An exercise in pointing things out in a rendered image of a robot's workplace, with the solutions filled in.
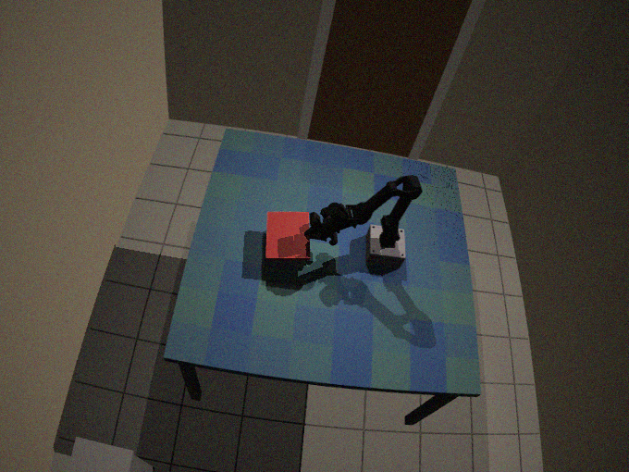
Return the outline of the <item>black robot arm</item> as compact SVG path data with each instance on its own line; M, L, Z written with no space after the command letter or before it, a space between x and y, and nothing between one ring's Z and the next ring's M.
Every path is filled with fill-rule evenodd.
M402 190L397 186L403 183ZM395 243L400 239L399 220L413 199L417 199L422 189L417 176L409 175L389 181L378 193L370 197L366 202L358 205L343 205L343 203L331 203L321 209L321 215L325 221L333 218L340 230L365 224L372 213L394 196L399 196L395 207L389 215L383 215L380 219L383 232L379 235L381 247L395 248ZM353 215L353 217L352 217Z

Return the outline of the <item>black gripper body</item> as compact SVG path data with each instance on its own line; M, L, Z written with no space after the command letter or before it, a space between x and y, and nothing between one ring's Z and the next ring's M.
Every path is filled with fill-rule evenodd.
M331 218L327 221L323 219L323 223L320 221L320 216L316 214L316 212L310 213L310 225L316 229L317 231L322 230L324 232L324 237L327 239L328 237L331 239L329 243L333 246L338 242L338 235L340 233L340 229L337 225L337 222Z

